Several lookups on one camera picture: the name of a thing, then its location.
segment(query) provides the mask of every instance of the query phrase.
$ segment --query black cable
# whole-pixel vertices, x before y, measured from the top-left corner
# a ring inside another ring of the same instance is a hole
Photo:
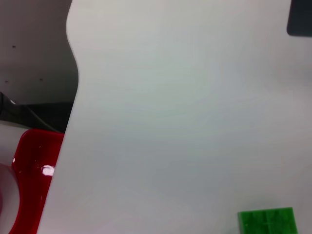
[[[32,109],[30,109],[29,106],[25,106],[26,109],[40,122],[42,123],[47,129],[53,131],[53,132],[57,132],[60,133],[61,131],[55,129],[54,127],[52,127],[51,125],[47,124],[42,118],[40,118]]]

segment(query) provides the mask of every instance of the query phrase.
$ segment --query green toy block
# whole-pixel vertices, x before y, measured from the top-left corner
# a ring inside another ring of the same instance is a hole
[[[298,234],[292,207],[238,213],[241,234]]]

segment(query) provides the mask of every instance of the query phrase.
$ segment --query white surface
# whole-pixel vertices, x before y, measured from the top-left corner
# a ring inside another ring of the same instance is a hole
[[[312,39],[290,0],[74,0],[79,87],[39,234],[312,230]]]
[[[20,192],[11,164],[27,128],[0,121],[0,234],[12,229],[20,206]]]
[[[0,0],[0,92],[15,103],[74,100],[78,74],[65,28],[70,4]]]
[[[27,130],[25,126],[0,121],[0,164],[11,166],[20,137]]]
[[[0,234],[8,234],[20,207],[20,192],[10,167],[0,164]]]

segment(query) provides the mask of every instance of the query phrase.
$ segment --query dark object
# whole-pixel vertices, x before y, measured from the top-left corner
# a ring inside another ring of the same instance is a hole
[[[292,0],[287,33],[291,36],[312,37],[311,0]]]

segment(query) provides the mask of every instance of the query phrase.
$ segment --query red plastic object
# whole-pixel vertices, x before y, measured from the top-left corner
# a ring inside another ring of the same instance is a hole
[[[10,234],[36,234],[64,134],[31,129],[20,138],[12,163],[19,212]]]

